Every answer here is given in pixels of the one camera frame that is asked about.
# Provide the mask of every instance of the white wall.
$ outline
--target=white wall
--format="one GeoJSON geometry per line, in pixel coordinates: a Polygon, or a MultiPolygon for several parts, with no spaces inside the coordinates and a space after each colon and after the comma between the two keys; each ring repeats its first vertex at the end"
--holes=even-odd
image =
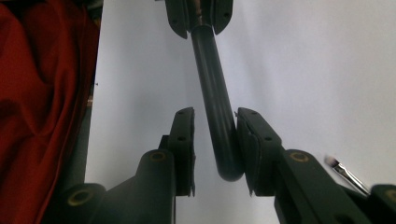
{"type": "MultiPolygon", "coordinates": [[[[193,106],[197,190],[177,199],[177,223],[277,223],[273,198],[217,174],[191,39],[164,2],[105,1],[100,38],[86,181],[134,175],[193,106]]],[[[396,184],[396,1],[235,0],[217,43],[234,111],[260,112],[285,148],[334,156],[368,186],[396,184]]]]}

